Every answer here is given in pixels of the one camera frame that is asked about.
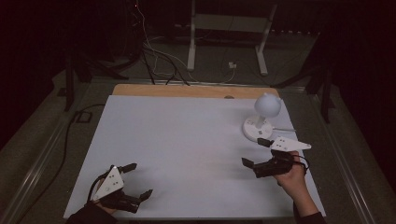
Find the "black sleeve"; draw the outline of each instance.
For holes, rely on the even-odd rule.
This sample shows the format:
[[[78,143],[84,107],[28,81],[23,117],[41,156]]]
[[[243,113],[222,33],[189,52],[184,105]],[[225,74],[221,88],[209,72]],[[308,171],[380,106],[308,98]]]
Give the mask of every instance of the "black sleeve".
[[[324,220],[324,217],[320,212],[307,217],[300,217],[300,214],[295,204],[293,204],[293,212],[297,224],[326,224],[326,221]]]
[[[102,208],[89,203],[67,219],[66,224],[115,224],[117,220]]]

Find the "white tabletop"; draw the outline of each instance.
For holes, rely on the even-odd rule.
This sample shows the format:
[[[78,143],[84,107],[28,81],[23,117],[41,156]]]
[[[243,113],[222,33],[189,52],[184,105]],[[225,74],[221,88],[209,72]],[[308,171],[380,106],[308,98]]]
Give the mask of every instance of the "white tabletop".
[[[153,189],[136,214],[119,219],[227,219],[291,217],[292,201],[271,177],[256,178],[241,158],[268,161],[268,148],[246,139],[242,124],[254,115],[251,99],[109,96],[64,217],[84,203],[93,180],[110,165],[137,163],[123,174],[123,191]],[[286,106],[270,121],[292,128]],[[274,133],[297,139],[295,133]],[[312,175],[308,189],[323,215]]]

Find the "lamp base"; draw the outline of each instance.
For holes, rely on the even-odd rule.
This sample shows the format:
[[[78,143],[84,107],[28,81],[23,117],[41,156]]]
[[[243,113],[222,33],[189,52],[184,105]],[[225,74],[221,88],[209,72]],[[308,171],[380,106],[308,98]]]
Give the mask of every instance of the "lamp base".
[[[248,117],[243,126],[245,137],[253,142],[257,142],[258,138],[268,139],[273,133],[273,126],[267,119],[264,120],[260,129],[256,127],[256,122],[259,120],[259,117],[258,115]]]

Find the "desk lamp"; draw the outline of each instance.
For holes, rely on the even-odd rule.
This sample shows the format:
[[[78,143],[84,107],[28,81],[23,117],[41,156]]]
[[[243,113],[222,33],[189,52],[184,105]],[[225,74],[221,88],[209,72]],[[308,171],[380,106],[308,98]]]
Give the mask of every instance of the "desk lamp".
[[[274,127],[266,118],[274,118],[279,114],[281,99],[271,93],[265,93],[256,100],[254,108],[258,115],[248,117],[243,126],[245,136],[257,142],[258,138],[268,139]]]

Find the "floor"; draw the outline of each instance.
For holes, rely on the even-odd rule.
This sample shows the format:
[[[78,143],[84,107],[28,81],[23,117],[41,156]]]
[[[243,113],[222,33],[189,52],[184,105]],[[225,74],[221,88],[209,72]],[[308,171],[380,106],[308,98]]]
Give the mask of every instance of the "floor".
[[[187,72],[182,63],[187,61],[188,38],[180,37],[169,41],[150,36],[145,52],[151,68],[155,67],[156,84],[165,84],[175,70],[172,64],[162,59],[155,63],[155,57],[160,57],[161,53],[153,49],[169,54],[168,57],[175,62],[183,78],[191,85],[265,87],[296,75],[316,40],[309,35],[271,33],[264,51],[269,76],[262,77],[255,58],[254,38],[226,41],[210,34],[203,37],[198,41],[195,70]],[[229,62],[236,63],[236,68],[229,68]],[[151,83],[143,59],[120,72],[128,80],[115,80],[94,69],[92,73],[94,77],[91,83],[76,81],[76,101],[70,112],[64,112],[65,99],[57,95],[60,88],[64,87],[64,71],[56,76],[53,80],[55,90],[1,150],[0,211],[3,216],[7,215],[5,211],[8,206],[18,208],[8,210],[14,213],[15,221],[33,204],[21,223],[64,223],[64,209],[103,110],[100,104],[106,102],[107,96],[118,83]],[[335,108],[329,111],[331,123],[327,124],[318,112],[320,93],[307,95],[304,92],[307,81],[307,78],[299,80],[279,90],[279,93],[288,107],[294,127],[301,130],[298,132],[299,139],[318,148],[317,151],[307,152],[306,157],[312,163],[311,172],[327,213],[326,220],[328,223],[394,222],[394,192],[378,168],[337,88],[332,87],[331,97]],[[172,79],[168,84],[179,85],[182,80]],[[91,122],[71,123],[68,129],[73,111],[90,105],[98,105],[89,109],[93,114]],[[48,152],[48,156],[40,156],[43,151]],[[46,162],[37,164],[37,157]],[[55,176],[63,158],[63,169],[35,203],[37,196]],[[32,167],[39,169],[31,174],[29,172]],[[26,178],[33,186],[23,185]],[[232,222],[283,224],[294,223],[294,220],[284,217]]]

